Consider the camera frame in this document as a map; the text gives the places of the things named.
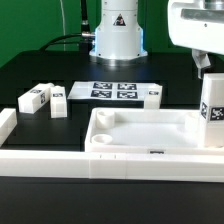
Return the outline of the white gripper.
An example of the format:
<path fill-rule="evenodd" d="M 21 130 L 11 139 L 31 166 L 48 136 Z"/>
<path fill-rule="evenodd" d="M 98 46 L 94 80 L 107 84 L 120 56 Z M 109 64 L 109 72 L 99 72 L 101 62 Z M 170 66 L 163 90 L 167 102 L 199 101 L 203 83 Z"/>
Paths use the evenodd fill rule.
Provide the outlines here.
<path fill-rule="evenodd" d="M 167 13 L 171 41 L 193 49 L 202 79 L 211 66 L 207 52 L 224 55 L 224 0 L 169 0 Z"/>

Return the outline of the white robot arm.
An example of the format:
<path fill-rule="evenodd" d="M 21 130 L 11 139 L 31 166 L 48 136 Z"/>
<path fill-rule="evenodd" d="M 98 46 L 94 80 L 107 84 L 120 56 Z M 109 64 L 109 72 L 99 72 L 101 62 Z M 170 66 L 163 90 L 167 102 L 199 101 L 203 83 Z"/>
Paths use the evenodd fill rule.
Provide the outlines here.
<path fill-rule="evenodd" d="M 146 58 L 137 9 L 138 0 L 101 1 L 92 61 L 116 66 Z M 224 55 L 224 0 L 168 0 L 167 17 L 172 43 L 192 50 L 202 76 L 211 66 L 210 53 Z"/>

